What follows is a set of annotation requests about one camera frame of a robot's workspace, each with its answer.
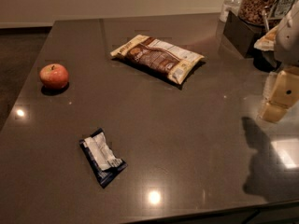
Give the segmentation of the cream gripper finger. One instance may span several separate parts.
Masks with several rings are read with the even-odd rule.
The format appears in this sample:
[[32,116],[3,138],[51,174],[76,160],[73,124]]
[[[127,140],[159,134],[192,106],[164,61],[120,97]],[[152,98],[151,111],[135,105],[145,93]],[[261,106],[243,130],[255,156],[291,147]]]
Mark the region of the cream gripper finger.
[[271,72],[265,81],[259,117],[277,123],[299,101],[299,67],[287,66]]

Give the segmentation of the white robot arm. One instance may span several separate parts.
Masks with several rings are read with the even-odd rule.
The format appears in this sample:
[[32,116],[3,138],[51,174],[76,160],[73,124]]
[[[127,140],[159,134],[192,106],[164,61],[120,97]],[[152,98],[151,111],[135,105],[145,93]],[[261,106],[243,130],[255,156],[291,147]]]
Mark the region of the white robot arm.
[[279,122],[299,101],[299,1],[278,25],[274,58],[281,62],[278,73],[271,72],[265,82],[259,117]]

